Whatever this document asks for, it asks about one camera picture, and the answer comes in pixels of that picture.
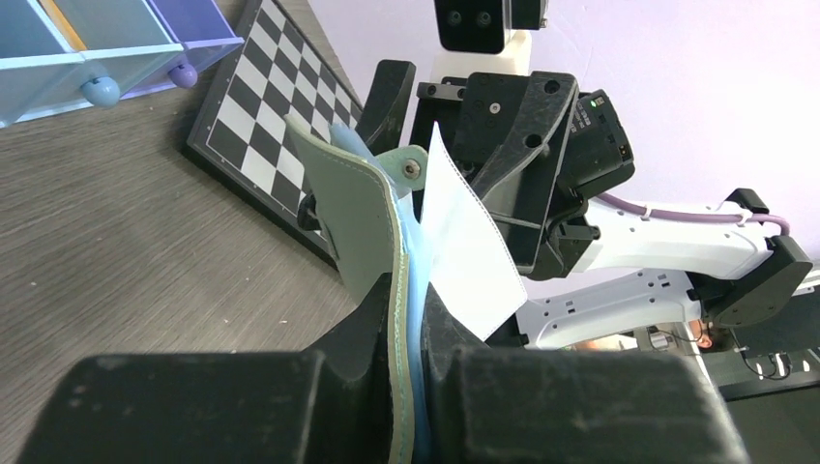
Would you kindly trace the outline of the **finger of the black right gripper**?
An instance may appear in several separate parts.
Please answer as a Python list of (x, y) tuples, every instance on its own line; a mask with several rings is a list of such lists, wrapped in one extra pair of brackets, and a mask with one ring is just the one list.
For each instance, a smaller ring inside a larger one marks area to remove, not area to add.
[(408, 61), (384, 59), (378, 63), (355, 128), (374, 155), (398, 147), (415, 74), (416, 66)]
[(536, 268), (553, 190), (578, 98), (576, 78), (532, 72), (500, 104), (500, 144), (471, 187), (493, 217), (519, 270)]

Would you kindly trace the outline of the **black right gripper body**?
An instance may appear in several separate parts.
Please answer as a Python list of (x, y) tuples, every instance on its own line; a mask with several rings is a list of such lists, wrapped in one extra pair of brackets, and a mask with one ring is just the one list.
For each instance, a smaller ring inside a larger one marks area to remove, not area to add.
[(569, 275), (599, 231), (587, 202), (561, 179), (576, 78), (563, 72), (474, 72), (423, 82), (411, 140), (437, 125), (457, 172), (482, 201), (519, 273), (545, 281)]

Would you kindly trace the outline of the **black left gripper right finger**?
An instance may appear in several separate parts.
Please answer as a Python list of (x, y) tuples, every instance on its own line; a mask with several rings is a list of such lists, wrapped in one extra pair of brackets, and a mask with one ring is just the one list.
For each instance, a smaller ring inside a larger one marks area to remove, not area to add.
[(491, 348), (434, 289), (422, 325), (433, 463), (746, 463), (697, 364), (668, 354)]

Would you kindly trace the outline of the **mint green card holder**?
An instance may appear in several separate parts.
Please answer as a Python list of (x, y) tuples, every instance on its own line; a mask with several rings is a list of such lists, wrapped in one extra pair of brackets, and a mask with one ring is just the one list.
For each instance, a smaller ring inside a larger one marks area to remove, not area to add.
[(330, 127), (323, 140), (286, 120), (316, 200), (321, 231), (355, 301), (383, 274), (387, 366), (393, 402), (390, 459), (430, 455), (422, 362), (425, 297), (486, 340), (526, 303), (507, 246), (483, 202), (454, 166), (439, 132), (428, 149), (406, 146), (374, 155), (352, 129)]

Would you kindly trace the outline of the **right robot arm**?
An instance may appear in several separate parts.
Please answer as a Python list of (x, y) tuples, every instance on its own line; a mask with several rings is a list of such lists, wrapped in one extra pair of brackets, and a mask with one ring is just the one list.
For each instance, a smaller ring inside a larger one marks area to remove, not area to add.
[(805, 287), (808, 258), (786, 228), (767, 232), (750, 189), (682, 211), (614, 197), (635, 165), (603, 91), (562, 72), (415, 73), (381, 61), (358, 125), (395, 193), (410, 354), (432, 293), (480, 339), (508, 321), (533, 349), (681, 323), (714, 349)]

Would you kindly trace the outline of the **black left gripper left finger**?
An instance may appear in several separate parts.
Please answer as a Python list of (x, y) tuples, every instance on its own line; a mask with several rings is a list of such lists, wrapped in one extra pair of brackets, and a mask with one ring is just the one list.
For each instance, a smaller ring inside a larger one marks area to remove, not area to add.
[(386, 463), (391, 278), (297, 352), (99, 355), (40, 413), (22, 463)]

